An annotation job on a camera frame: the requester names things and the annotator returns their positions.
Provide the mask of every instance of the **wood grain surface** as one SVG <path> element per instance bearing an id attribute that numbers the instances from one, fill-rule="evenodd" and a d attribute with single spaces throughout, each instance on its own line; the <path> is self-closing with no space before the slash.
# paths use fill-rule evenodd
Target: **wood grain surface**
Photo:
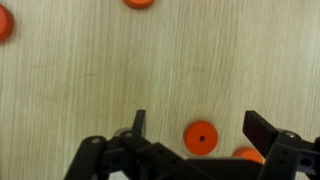
<path id="1" fill-rule="evenodd" d="M 256 110 L 278 128 L 320 135 L 320 1 L 1 0 L 0 179 L 62 179 L 82 139 L 111 138 L 147 110 L 147 138 L 186 156 L 183 130 L 212 122 L 210 157 L 250 145 Z"/>

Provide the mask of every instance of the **orange plastic cap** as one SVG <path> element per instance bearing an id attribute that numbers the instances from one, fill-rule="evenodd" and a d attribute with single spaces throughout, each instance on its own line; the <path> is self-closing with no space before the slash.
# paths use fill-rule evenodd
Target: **orange plastic cap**
<path id="1" fill-rule="evenodd" d="M 13 31 L 14 21 L 11 13 L 0 4 L 0 41 L 7 39 Z"/>
<path id="2" fill-rule="evenodd" d="M 250 147 L 241 147 L 239 149 L 237 149 L 232 156 L 235 157 L 243 157 L 245 159 L 248 160 L 252 160 L 255 162 L 258 162 L 260 164 L 263 164 L 263 157 L 262 155 L 259 153 L 259 151 L 250 148 Z"/>
<path id="3" fill-rule="evenodd" d="M 143 9 L 151 6 L 154 0 L 123 0 L 128 6 L 134 9 Z"/>
<path id="4" fill-rule="evenodd" d="M 218 133 L 211 123 L 197 120 L 185 129 L 183 139 L 191 153 L 203 156 L 210 153 L 216 147 Z"/>

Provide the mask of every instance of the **screw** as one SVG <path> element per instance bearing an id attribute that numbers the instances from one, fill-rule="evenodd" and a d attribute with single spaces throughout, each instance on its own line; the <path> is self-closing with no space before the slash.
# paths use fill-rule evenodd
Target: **screw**
<path id="1" fill-rule="evenodd" d="M 129 137 L 132 136 L 132 133 L 131 133 L 131 132 L 127 132 L 124 136 L 127 137 L 127 138 L 129 138 Z"/>
<path id="2" fill-rule="evenodd" d="M 289 136 L 290 138 L 295 138 L 296 137 L 296 135 L 294 135 L 291 132 L 286 132 L 286 135 Z"/>
<path id="3" fill-rule="evenodd" d="M 92 139 L 92 144 L 98 144 L 100 142 L 100 139 L 99 138 L 94 138 Z"/>

